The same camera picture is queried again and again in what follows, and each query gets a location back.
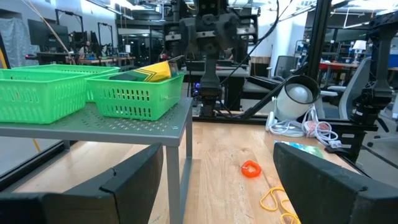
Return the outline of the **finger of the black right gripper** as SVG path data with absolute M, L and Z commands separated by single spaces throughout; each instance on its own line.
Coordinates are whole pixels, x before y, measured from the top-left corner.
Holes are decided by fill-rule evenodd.
M 238 39 L 239 18 L 235 14 L 219 16 L 219 45 L 222 49 L 234 47 Z
M 197 46 L 197 27 L 195 18 L 185 18 L 180 20 L 181 42 L 185 47 Z

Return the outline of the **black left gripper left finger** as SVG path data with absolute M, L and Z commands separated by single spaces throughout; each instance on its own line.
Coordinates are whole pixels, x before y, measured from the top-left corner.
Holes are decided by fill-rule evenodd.
M 155 143 L 64 193 L 0 193 L 0 224 L 147 224 L 163 161 Z

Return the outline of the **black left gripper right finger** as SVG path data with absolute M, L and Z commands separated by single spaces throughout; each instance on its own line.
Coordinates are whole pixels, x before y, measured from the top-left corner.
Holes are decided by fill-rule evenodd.
M 302 224 L 398 224 L 398 188 L 282 142 L 273 161 Z

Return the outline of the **green marker box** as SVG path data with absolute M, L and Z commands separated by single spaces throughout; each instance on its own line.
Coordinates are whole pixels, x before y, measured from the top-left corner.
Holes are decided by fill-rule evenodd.
M 301 151 L 305 151 L 305 152 L 307 152 L 309 154 L 312 154 L 314 156 L 317 156 L 317 157 L 319 157 L 321 159 L 324 158 L 323 154 L 322 154 L 322 151 L 321 151 L 321 149 L 319 147 L 304 145 L 304 144 L 300 144 L 300 143 L 297 143 L 297 142 L 288 142 L 288 141 L 282 141 L 281 143 L 284 143 L 284 144 L 287 144 L 287 145 L 292 146 L 294 148 L 300 149 Z

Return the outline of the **yellow crayon box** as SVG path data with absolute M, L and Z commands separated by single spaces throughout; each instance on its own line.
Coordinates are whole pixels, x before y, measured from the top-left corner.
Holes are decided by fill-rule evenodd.
M 162 82 L 179 76 L 178 63 L 182 57 L 178 56 L 145 67 L 121 72 L 109 77 L 109 80 L 123 80 L 132 82 Z

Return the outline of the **yellow rubber bands heap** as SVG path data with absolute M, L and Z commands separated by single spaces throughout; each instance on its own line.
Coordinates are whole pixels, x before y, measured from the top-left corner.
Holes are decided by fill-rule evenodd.
M 280 214 L 280 224 L 302 224 L 299 216 L 293 211 L 293 207 L 289 198 L 286 197 L 283 199 L 278 199 L 277 192 L 286 194 L 286 191 L 282 187 L 270 188 L 259 201 L 261 208 L 268 212 L 276 212 L 281 208 L 282 211 Z M 272 207 L 269 207 L 265 204 L 265 201 L 268 198 L 272 199 Z

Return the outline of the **orange spiral coil keychain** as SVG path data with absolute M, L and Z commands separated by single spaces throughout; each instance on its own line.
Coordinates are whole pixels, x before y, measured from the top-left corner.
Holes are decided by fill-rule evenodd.
M 261 174 L 261 167 L 259 164 L 252 160 L 246 161 L 242 166 L 241 166 L 241 172 L 244 176 L 248 178 L 253 178 L 257 177 Z

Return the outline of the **grey office chair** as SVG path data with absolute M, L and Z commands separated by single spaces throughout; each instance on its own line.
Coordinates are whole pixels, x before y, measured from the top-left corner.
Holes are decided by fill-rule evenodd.
M 278 56 L 277 63 L 274 69 L 274 76 L 287 78 L 295 69 L 295 62 L 297 57 L 289 56 L 289 55 L 280 55 Z
M 332 93 L 338 95 L 341 93 L 341 98 L 334 108 L 323 104 L 325 118 L 350 118 L 355 111 L 353 101 L 361 95 L 362 89 L 368 82 L 370 65 L 371 57 L 363 59 L 347 86 L 329 86 L 327 88 L 327 91 Z

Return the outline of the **grey perforated metal shelf riser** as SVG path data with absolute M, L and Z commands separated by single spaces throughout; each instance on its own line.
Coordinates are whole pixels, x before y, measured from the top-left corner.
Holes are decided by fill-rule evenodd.
M 96 105 L 52 124 L 0 123 L 0 136 L 153 144 L 166 147 L 170 224 L 182 224 L 192 166 L 192 99 L 182 98 L 157 121 L 101 116 Z

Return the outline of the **white spot lamp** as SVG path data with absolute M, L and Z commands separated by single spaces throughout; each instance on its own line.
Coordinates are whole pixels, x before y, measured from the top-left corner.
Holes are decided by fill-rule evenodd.
M 320 87 L 312 78 L 293 75 L 286 79 L 282 89 L 272 98 L 274 110 L 269 113 L 266 131 L 292 138 L 305 135 L 297 119 L 303 116 L 320 97 Z

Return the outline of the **white table lamp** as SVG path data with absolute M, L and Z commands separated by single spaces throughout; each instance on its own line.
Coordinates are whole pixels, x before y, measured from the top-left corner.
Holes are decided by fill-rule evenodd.
M 357 40 L 353 45 L 354 50 L 354 61 L 353 63 L 358 64 L 358 57 L 362 53 L 362 51 L 366 50 L 366 41 L 365 40 Z

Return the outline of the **dark computer monitor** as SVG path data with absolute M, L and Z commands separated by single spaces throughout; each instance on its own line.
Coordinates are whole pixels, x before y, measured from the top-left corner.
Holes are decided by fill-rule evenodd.
M 46 23 L 35 21 L 32 19 L 28 19 L 27 22 L 29 28 L 30 43 L 32 45 L 63 48 L 61 43 L 58 41 L 58 39 Z M 53 31 L 58 35 L 64 46 L 69 50 L 70 41 L 68 28 L 66 26 L 61 26 L 57 24 L 50 24 L 50 26 Z

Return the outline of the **black aluminium frame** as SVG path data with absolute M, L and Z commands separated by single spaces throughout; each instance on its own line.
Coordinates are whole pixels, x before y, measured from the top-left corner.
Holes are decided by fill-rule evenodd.
M 317 0 L 315 18 L 312 27 L 312 36 L 310 40 L 310 53 L 307 63 L 300 69 L 294 71 L 294 75 L 304 74 L 315 81 L 319 81 L 318 68 L 321 59 L 321 49 L 323 47 L 326 34 L 326 25 L 328 23 L 328 15 L 331 11 L 332 0 Z M 389 91 L 386 81 L 387 67 L 382 64 L 382 25 L 381 17 L 377 16 L 371 21 L 371 28 L 368 37 L 373 41 L 373 52 L 371 56 L 371 65 L 369 71 L 369 79 L 365 87 L 362 89 L 361 95 L 354 101 L 355 112 L 349 119 L 330 119 L 331 126 L 337 130 L 338 134 L 353 134 L 357 140 L 349 140 L 347 137 L 340 137 L 344 143 L 350 143 L 348 149 L 338 150 L 341 157 L 346 160 L 356 162 L 362 147 L 362 141 L 366 131 L 376 131 L 378 128 L 375 121 L 378 118 L 380 110 L 382 110 L 387 102 L 391 99 L 392 93 Z M 271 98 L 276 96 L 282 89 L 279 84 L 272 89 L 260 102 L 249 108 L 243 114 L 239 114 L 235 118 L 223 117 L 221 114 L 213 117 L 198 116 L 193 120 L 197 122 L 207 123 L 231 123 L 231 124 L 256 124 L 261 121 L 267 121 L 268 116 L 257 115 L 256 113 L 271 102 Z

